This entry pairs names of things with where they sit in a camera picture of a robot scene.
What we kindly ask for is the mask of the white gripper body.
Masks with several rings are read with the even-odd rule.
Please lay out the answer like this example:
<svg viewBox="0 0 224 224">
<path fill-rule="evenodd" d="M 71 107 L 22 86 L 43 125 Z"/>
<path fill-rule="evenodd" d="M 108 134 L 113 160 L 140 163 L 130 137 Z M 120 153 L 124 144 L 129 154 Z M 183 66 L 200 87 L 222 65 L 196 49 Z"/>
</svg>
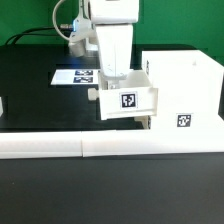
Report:
<svg viewBox="0 0 224 224">
<path fill-rule="evenodd" d="M 96 32 L 102 75 L 107 81 L 125 79 L 130 70 L 139 0 L 89 0 L 88 9 Z"/>
</svg>

